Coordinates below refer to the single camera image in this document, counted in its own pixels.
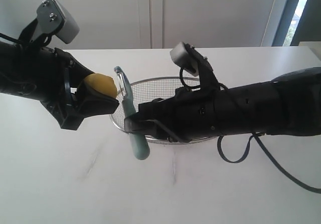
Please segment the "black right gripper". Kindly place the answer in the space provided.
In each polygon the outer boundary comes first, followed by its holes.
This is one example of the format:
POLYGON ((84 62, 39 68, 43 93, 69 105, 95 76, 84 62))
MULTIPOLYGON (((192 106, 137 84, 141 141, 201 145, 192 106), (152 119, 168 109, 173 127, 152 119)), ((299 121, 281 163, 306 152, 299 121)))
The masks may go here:
POLYGON ((161 141, 175 141, 155 122, 171 118, 173 132, 184 137, 204 135, 228 136, 241 133, 241 114, 223 86, 196 91, 179 88, 171 98, 154 99, 138 105, 137 119, 124 119, 124 131, 141 134, 161 141))

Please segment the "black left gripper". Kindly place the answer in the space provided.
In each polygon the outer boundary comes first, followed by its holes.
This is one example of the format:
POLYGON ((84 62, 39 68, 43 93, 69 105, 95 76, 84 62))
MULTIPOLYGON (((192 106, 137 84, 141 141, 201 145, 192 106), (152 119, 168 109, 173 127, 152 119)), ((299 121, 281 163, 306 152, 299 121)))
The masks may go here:
POLYGON ((25 76, 36 90, 31 97, 58 122, 60 128, 77 130, 83 118, 113 114, 119 101, 94 90, 84 78, 94 72, 69 52, 42 47, 25 51, 25 76))

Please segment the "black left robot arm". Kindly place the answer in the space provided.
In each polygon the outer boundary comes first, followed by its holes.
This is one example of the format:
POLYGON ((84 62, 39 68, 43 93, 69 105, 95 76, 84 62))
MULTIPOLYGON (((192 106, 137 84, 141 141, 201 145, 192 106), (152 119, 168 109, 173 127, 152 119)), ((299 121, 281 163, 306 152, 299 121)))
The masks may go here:
POLYGON ((29 52, 1 43, 1 93, 39 101, 60 128, 77 130, 88 117, 110 115, 119 101, 111 77, 97 74, 61 49, 29 52))

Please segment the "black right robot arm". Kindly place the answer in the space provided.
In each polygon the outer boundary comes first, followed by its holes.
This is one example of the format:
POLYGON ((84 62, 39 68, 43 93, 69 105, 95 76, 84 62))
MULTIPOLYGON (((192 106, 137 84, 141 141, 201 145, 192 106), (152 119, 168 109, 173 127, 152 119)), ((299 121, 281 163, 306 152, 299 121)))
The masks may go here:
POLYGON ((126 117, 127 133, 188 143, 195 139, 248 134, 320 134, 320 68, 271 81, 224 88, 215 78, 198 90, 180 87, 173 97, 140 103, 126 117))

